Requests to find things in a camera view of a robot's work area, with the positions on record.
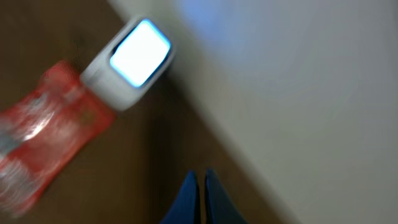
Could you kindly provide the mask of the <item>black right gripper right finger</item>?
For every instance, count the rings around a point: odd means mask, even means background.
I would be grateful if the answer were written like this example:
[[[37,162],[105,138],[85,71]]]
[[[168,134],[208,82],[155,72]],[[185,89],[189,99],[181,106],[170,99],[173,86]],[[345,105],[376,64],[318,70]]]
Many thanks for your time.
[[[213,169],[205,176],[206,224],[248,224]]]

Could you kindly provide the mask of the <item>red snack packet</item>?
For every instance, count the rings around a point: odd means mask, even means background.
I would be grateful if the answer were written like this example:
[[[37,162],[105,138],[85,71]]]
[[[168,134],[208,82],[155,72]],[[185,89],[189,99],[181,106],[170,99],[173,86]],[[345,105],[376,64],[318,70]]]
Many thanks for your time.
[[[115,119],[114,112],[61,60],[37,88],[1,112],[1,211],[28,211],[79,150]]]

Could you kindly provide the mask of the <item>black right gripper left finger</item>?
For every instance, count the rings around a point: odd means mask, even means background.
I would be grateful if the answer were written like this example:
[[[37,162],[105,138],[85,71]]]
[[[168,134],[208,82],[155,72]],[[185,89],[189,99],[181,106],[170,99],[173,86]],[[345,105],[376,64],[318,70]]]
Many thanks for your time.
[[[200,191],[197,176],[194,171],[189,171],[160,224],[200,224],[200,222]]]

